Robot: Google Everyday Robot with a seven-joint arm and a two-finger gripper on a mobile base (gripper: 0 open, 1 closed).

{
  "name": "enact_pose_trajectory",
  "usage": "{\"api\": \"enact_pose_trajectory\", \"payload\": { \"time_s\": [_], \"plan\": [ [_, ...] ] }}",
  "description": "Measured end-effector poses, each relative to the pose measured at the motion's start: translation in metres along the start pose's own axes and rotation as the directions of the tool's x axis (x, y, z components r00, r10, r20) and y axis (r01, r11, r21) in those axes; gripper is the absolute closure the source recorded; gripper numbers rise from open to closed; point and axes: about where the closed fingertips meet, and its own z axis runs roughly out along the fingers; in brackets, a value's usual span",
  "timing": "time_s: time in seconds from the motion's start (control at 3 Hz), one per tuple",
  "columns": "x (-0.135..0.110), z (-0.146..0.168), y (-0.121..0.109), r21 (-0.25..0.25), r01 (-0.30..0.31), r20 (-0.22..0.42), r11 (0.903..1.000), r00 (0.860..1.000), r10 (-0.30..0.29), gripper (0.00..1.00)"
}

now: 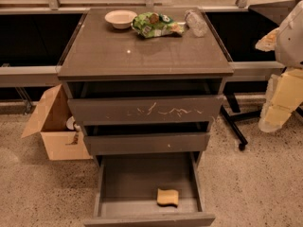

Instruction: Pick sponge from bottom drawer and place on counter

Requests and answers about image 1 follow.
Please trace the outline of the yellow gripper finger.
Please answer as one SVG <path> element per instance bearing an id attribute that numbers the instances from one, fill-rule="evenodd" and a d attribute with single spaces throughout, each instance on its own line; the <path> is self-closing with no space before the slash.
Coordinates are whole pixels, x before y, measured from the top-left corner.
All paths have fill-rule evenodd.
<path id="1" fill-rule="evenodd" d="M 260 114 L 258 127 L 263 132 L 274 132 L 282 128 L 291 114 L 272 106 L 263 108 Z"/>
<path id="2" fill-rule="evenodd" d="M 269 52 L 274 51 L 276 46 L 276 35 L 279 28 L 275 28 L 267 35 L 263 36 L 255 45 L 255 48 L 260 51 Z"/>

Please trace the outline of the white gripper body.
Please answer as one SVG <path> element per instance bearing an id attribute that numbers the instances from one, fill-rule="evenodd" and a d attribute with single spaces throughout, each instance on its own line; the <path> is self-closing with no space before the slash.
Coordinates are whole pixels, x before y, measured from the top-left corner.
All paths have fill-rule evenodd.
<path id="1" fill-rule="evenodd" d="M 265 117 L 289 117 L 303 102 L 303 70 L 288 69 L 281 76 L 273 76 L 273 92 L 265 110 Z"/>

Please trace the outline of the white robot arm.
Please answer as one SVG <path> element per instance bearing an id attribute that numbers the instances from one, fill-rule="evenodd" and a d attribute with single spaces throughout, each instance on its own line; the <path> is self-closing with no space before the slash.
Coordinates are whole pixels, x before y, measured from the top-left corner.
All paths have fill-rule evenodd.
<path id="1" fill-rule="evenodd" d="M 258 40 L 255 48 L 274 51 L 276 61 L 286 67 L 268 80 L 258 127 L 264 132 L 282 128 L 303 103 L 303 1 L 300 1 L 278 28 Z"/>

